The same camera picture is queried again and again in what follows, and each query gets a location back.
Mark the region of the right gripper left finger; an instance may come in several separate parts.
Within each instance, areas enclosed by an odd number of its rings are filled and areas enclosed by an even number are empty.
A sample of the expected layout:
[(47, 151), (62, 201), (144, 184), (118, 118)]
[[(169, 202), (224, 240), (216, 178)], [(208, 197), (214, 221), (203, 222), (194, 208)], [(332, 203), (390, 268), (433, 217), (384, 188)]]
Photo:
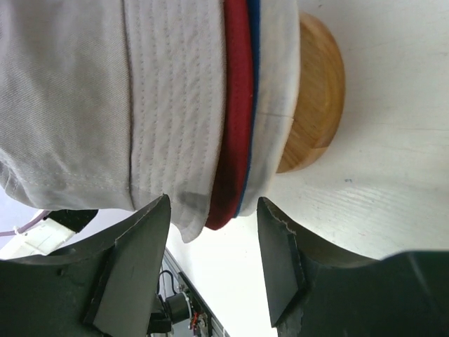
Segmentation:
[(161, 196), (47, 256), (1, 262), (2, 336), (145, 336), (170, 227)]

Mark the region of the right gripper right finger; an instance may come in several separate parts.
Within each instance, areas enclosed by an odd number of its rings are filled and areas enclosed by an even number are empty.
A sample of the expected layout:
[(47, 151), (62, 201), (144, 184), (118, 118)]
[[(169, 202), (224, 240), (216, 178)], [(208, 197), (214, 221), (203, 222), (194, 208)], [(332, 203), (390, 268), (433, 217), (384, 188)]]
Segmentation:
[(268, 198), (257, 231), (271, 325), (280, 336), (447, 336), (448, 253), (381, 260), (299, 225)]

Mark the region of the grey cap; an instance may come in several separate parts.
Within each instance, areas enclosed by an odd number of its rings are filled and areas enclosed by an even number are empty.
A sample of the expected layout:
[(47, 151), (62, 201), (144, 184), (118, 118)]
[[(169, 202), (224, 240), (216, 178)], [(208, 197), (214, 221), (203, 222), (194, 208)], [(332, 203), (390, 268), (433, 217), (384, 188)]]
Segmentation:
[(1, 186), (36, 209), (206, 224), (225, 118), (221, 1), (2, 1)]

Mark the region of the white bucket hat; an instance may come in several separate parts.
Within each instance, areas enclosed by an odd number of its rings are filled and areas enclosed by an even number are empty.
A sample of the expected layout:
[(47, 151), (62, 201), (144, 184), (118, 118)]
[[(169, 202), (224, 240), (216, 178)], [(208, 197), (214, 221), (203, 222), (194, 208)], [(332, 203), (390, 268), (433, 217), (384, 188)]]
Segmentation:
[(255, 91), (250, 160), (237, 216), (249, 216), (276, 175), (300, 87), (298, 1), (249, 1)]

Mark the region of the dark red bucket hat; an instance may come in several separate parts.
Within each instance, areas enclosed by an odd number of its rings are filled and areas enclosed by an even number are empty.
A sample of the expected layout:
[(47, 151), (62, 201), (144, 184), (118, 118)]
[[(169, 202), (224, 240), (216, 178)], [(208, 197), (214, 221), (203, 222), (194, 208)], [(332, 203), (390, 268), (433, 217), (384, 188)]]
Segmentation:
[(237, 213), (250, 152), (253, 56), (246, 1), (224, 2), (226, 103), (221, 150), (206, 227), (219, 230)]

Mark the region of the blue bucket hat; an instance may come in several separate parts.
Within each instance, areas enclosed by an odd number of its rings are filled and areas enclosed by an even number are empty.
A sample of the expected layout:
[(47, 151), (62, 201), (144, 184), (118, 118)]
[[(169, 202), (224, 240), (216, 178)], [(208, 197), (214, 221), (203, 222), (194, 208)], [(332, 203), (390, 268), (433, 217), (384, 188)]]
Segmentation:
[(234, 218), (242, 215), (242, 211), (245, 208), (244, 201), (248, 195), (249, 176), (251, 168), (251, 160), (255, 157), (253, 154), (254, 132), (255, 132), (255, 115), (257, 109), (257, 97), (259, 92), (259, 80), (260, 80), (260, 0), (247, 0), (248, 9), (248, 24), (250, 30), (250, 46), (252, 52), (253, 61), (253, 96), (252, 96), (252, 111), (251, 111), (251, 124), (250, 124), (250, 140), (248, 142), (248, 159), (246, 166), (246, 176), (243, 183), (242, 192), (238, 207), (236, 208)]

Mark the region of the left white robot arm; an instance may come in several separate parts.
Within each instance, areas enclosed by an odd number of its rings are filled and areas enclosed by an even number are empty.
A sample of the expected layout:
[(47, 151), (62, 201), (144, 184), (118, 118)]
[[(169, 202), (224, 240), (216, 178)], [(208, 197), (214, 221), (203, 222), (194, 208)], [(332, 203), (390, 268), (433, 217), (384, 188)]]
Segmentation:
[(11, 238), (1, 248), (1, 259), (47, 256), (80, 233), (97, 214), (97, 210), (40, 211), (25, 225), (1, 233)]

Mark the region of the wooden hat stand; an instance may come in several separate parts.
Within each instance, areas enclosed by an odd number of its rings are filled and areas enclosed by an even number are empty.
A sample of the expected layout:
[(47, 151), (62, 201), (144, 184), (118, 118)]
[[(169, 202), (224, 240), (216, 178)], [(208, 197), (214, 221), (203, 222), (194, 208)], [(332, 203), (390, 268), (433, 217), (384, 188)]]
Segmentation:
[(335, 37), (318, 18), (300, 14), (300, 90), (278, 174), (312, 165), (329, 148), (340, 124), (345, 70)]

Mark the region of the aluminium front rail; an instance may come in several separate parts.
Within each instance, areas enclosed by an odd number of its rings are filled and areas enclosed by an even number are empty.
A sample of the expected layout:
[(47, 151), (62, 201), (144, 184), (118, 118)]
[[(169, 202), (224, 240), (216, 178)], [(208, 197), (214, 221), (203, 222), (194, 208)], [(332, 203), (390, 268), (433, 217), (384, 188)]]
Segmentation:
[(174, 324), (174, 336), (230, 336), (192, 272), (168, 249), (164, 251), (161, 272), (162, 297), (167, 299), (173, 296), (173, 291), (183, 293), (184, 303), (187, 303), (185, 298), (188, 297), (192, 309), (185, 321)]

